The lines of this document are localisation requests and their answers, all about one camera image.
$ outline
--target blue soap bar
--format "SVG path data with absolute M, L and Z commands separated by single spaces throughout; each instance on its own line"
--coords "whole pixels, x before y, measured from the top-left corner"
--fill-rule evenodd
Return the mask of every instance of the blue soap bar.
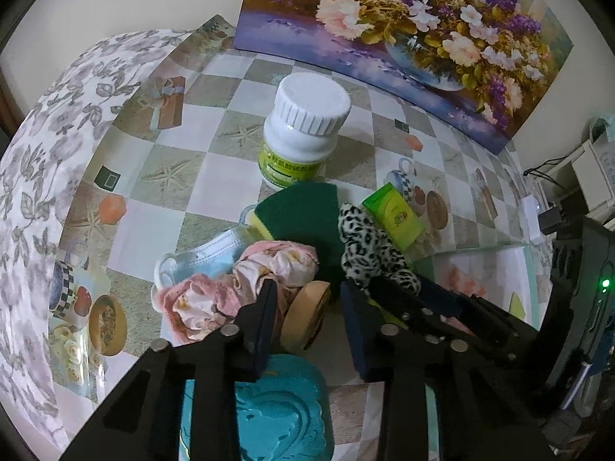
M 194 381 L 186 383 L 180 459 L 188 460 Z M 322 374 L 305 359 L 273 355 L 256 383 L 236 383 L 243 461 L 330 461 L 333 426 Z

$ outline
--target green sponge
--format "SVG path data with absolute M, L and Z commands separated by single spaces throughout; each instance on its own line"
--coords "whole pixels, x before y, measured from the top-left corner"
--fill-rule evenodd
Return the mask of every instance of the green sponge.
M 294 241 L 316 248 L 320 267 L 316 279 L 331 283 L 339 294 L 344 280 L 344 245 L 337 232 L 337 187 L 323 182 L 297 182 L 256 206 L 254 215 L 275 240 Z

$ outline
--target bottle label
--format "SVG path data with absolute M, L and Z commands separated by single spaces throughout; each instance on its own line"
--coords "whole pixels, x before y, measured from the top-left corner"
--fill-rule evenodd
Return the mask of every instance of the bottle label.
M 313 179 L 320 166 L 320 163 L 298 164 L 287 161 L 275 154 L 265 143 L 258 155 L 258 167 L 261 173 L 278 187 L 288 187 L 299 180 Z

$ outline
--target flower painting canvas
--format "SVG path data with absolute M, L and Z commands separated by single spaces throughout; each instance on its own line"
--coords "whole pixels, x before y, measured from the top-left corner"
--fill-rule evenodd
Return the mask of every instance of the flower painting canvas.
M 235 38 L 382 88 L 495 154 L 572 46 L 544 0 L 244 0 Z

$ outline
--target bowl illustration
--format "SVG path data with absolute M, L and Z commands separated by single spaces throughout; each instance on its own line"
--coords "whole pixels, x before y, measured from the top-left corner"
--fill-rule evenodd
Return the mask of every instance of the bowl illustration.
M 108 294 L 99 296 L 91 307 L 88 332 L 91 346 L 104 356 L 117 355 L 126 344 L 126 314 L 119 302 Z

